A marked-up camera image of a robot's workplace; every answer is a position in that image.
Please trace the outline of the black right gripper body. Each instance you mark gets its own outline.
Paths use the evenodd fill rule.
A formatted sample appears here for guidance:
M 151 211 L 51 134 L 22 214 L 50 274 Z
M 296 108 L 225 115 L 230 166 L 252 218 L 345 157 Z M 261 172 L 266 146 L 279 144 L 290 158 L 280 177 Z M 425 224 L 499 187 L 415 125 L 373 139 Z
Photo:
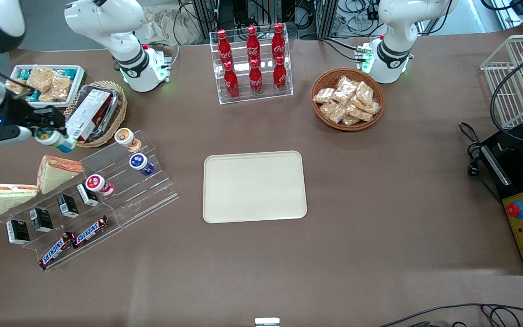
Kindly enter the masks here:
M 5 97 L 0 104 L 0 128 L 4 126 L 20 126 L 25 128 L 43 127 L 42 116 L 35 112 L 22 99 Z

